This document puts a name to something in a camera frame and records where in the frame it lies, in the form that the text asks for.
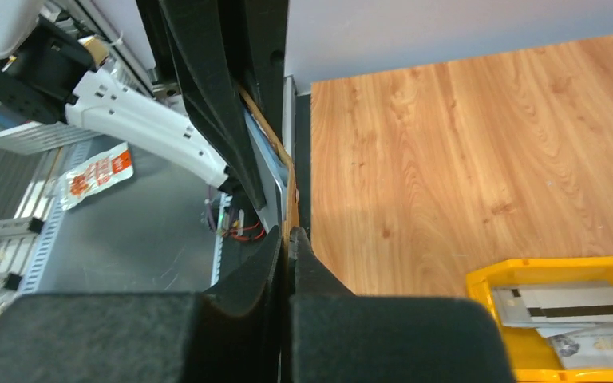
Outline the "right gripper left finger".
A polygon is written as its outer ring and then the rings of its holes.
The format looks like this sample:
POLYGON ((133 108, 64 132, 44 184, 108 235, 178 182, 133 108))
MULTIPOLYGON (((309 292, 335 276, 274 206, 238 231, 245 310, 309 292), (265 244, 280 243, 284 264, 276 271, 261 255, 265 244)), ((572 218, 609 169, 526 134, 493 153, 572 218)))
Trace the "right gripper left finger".
POLYGON ((26 294, 0 316, 0 382, 274 382, 281 231, 202 292, 26 294))

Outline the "brown leather card holder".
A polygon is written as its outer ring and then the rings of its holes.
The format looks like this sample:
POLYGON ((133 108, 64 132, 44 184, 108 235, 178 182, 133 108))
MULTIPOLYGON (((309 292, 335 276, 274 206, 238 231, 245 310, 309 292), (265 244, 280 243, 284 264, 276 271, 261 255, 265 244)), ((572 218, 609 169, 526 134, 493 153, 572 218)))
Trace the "brown leather card holder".
POLYGON ((249 92, 236 85, 265 204, 255 209, 262 225, 280 229, 282 249, 287 251, 293 227, 299 223, 299 193, 292 158, 249 92))

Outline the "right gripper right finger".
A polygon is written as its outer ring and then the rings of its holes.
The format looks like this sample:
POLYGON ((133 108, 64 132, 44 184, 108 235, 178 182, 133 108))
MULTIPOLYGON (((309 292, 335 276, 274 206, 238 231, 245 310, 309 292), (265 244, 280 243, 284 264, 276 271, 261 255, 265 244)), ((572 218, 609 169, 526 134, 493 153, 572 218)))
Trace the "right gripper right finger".
POLYGON ((513 382, 490 313, 467 298, 354 294, 291 231, 293 382, 513 382))

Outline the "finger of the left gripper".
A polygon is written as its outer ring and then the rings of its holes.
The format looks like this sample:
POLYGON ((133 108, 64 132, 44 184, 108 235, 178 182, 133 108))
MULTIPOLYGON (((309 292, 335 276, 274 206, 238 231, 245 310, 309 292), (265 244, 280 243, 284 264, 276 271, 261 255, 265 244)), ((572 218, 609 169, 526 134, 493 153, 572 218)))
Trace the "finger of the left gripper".
POLYGON ((216 1, 139 1, 160 62, 170 59, 191 122, 226 161, 221 190, 264 205, 243 103, 227 64, 216 1))
POLYGON ((232 76, 251 95, 275 135, 283 137, 287 0, 221 2, 221 25, 232 76))

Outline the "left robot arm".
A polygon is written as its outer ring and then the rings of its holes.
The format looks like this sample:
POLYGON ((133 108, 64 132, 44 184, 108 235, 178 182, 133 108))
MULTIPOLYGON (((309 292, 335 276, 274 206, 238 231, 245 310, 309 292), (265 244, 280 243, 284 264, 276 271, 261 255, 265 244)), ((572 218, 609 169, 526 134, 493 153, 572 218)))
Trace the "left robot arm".
POLYGON ((0 1, 3 105, 31 121, 129 142, 265 207, 244 113, 255 106, 280 119, 288 2, 139 2, 150 42, 171 63, 184 113, 120 83, 42 7, 0 1))

